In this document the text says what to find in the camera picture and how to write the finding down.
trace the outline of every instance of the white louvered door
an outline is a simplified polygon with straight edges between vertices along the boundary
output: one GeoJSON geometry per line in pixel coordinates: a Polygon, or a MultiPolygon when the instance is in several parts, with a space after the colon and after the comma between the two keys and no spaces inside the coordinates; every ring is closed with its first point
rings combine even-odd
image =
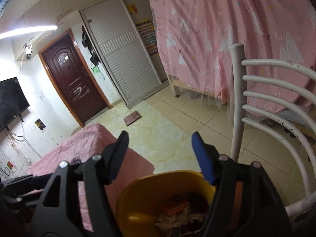
{"type": "Polygon", "coordinates": [[[161,84],[121,0],[106,0],[83,12],[127,104],[161,84]]]}

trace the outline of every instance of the dark red door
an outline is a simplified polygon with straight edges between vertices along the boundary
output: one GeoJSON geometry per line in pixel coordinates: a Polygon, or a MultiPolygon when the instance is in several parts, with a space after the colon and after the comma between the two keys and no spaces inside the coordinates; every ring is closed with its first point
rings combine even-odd
{"type": "Polygon", "coordinates": [[[42,55],[62,94],[83,122],[107,107],[69,34],[45,50],[42,55]]]}

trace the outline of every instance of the security camera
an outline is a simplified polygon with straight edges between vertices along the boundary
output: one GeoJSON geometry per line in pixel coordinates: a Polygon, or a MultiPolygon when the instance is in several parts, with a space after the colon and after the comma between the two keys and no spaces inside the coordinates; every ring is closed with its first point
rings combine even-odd
{"type": "Polygon", "coordinates": [[[27,47],[25,48],[26,58],[27,58],[28,60],[31,58],[32,52],[33,52],[33,50],[32,50],[32,44],[31,44],[30,47],[27,46],[27,47]]]}

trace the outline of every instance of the chair post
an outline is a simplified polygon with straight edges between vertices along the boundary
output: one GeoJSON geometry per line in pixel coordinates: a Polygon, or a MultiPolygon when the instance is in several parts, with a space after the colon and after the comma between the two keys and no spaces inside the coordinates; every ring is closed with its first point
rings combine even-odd
{"type": "Polygon", "coordinates": [[[247,82],[242,79],[242,76],[246,74],[246,67],[241,65],[241,61],[245,59],[244,46],[241,43],[234,44],[231,47],[231,56],[233,61],[235,101],[233,143],[230,157],[233,161],[238,162],[245,127],[241,119],[246,116],[246,111],[242,109],[242,106],[247,103],[247,97],[242,94],[243,91],[247,90],[247,82]]]}

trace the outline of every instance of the wooden door frame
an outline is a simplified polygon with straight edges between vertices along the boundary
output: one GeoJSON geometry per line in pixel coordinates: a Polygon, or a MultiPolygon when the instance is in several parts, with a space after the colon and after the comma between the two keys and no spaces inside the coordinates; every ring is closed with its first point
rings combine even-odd
{"type": "Polygon", "coordinates": [[[63,95],[61,89],[59,88],[55,78],[53,77],[53,74],[51,73],[48,65],[46,64],[45,62],[45,59],[44,59],[44,56],[42,55],[42,53],[44,53],[48,48],[50,48],[52,45],[54,45],[55,43],[59,42],[65,35],[69,34],[71,40],[72,40],[72,43],[75,47],[75,50],[76,52],[78,53],[79,55],[79,58],[83,64],[83,66],[85,67],[87,73],[89,74],[89,77],[91,78],[92,80],[92,83],[94,84],[94,86],[96,87],[97,91],[99,92],[100,96],[102,97],[102,99],[104,100],[104,102],[106,103],[107,107],[109,109],[113,108],[113,106],[109,103],[108,99],[106,98],[105,94],[102,92],[100,86],[98,85],[97,81],[95,80],[94,76],[92,75],[91,71],[90,71],[90,68],[86,62],[86,60],[84,59],[81,51],[80,51],[80,48],[74,38],[74,35],[72,33],[72,30],[71,29],[68,29],[67,31],[65,31],[64,33],[62,33],[61,35],[59,35],[57,38],[55,38],[54,40],[52,40],[48,45],[46,45],[43,49],[41,49],[39,51],[39,58],[43,64],[43,67],[51,81],[51,83],[53,84],[55,90],[57,91],[59,97],[61,98],[61,100],[63,101],[63,103],[66,105],[66,107],[68,108],[68,110],[70,111],[70,113],[72,114],[72,116],[75,118],[75,120],[78,122],[78,124],[83,128],[85,125],[84,125],[84,122],[79,118],[79,116],[77,115],[77,113],[74,111],[74,109],[72,108],[72,106],[69,104],[69,102],[67,101],[66,97],[63,95]]]}

